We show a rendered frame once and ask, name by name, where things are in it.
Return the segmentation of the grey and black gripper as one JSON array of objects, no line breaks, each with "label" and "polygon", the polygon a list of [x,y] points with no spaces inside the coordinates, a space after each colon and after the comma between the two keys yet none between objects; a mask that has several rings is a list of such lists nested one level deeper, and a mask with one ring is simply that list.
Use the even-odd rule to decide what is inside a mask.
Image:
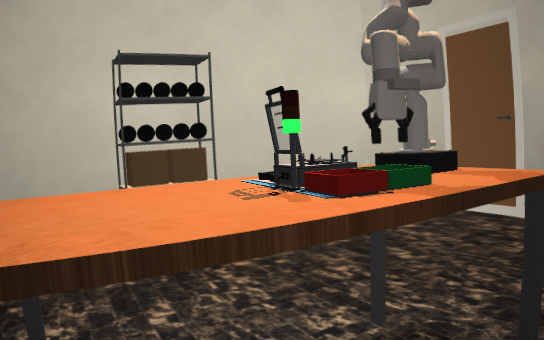
[{"label": "grey and black gripper", "polygon": [[371,129],[372,144],[381,144],[381,129],[378,127],[384,120],[396,120],[400,127],[398,142],[408,142],[407,127],[413,114],[414,112],[406,106],[404,90],[387,90],[387,81],[383,80],[370,84],[368,108],[362,115]]}]

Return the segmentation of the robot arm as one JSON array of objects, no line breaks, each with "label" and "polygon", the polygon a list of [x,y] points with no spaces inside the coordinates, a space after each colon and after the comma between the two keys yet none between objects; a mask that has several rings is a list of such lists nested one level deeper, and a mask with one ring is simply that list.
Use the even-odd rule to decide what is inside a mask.
[{"label": "robot arm", "polygon": [[[399,149],[404,153],[432,152],[431,146],[436,145],[436,141],[429,139],[427,101],[419,91],[441,89],[446,84],[443,42],[437,32],[421,33],[418,17],[408,9],[431,2],[382,0],[380,13],[366,26],[362,36],[361,57],[367,65],[372,65],[373,81],[387,81],[388,90],[404,90],[406,106],[414,111],[408,142],[403,142],[403,149]],[[423,59],[431,59],[432,63],[400,68],[401,62]]]}]

